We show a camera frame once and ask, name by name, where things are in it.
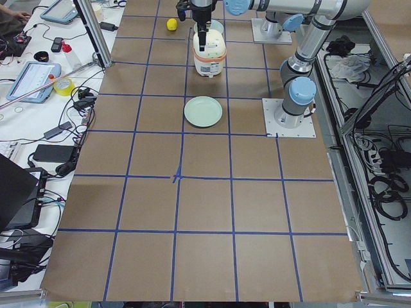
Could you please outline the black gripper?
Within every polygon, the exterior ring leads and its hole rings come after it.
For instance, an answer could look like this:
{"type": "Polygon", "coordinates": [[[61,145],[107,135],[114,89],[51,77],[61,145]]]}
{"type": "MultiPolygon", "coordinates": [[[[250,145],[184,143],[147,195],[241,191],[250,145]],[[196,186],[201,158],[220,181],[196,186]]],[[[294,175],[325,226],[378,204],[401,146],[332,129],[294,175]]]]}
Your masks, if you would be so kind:
{"type": "Polygon", "coordinates": [[[212,0],[192,0],[191,1],[192,16],[197,22],[197,35],[199,51],[205,51],[207,24],[211,20],[212,0]]]}

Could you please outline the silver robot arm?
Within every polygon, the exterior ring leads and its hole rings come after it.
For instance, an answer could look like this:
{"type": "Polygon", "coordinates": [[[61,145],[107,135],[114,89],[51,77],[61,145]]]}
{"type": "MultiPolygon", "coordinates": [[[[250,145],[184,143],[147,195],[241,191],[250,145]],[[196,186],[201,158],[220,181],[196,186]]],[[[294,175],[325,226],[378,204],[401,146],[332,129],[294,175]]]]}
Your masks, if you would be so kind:
{"type": "Polygon", "coordinates": [[[263,35],[269,35],[278,27],[277,32],[297,31],[306,17],[310,17],[310,25],[294,55],[281,66],[281,78],[284,86],[284,101],[281,105],[283,113],[290,117],[302,117],[306,108],[312,103],[316,86],[310,79],[312,63],[322,47],[325,39],[334,28],[337,13],[326,13],[320,8],[312,8],[308,12],[279,8],[269,8],[265,13],[265,22],[260,27],[263,35]]]}
{"type": "MultiPolygon", "coordinates": [[[[200,49],[206,42],[206,24],[211,20],[215,1],[179,1],[176,9],[181,21],[184,12],[191,10],[200,32],[200,49]]],[[[370,1],[224,1],[226,10],[234,16],[248,10],[257,12],[301,13],[312,15],[309,30],[300,44],[297,54],[304,58],[313,58],[319,52],[331,27],[337,20],[347,20],[360,15],[370,5],[370,1]]]]}

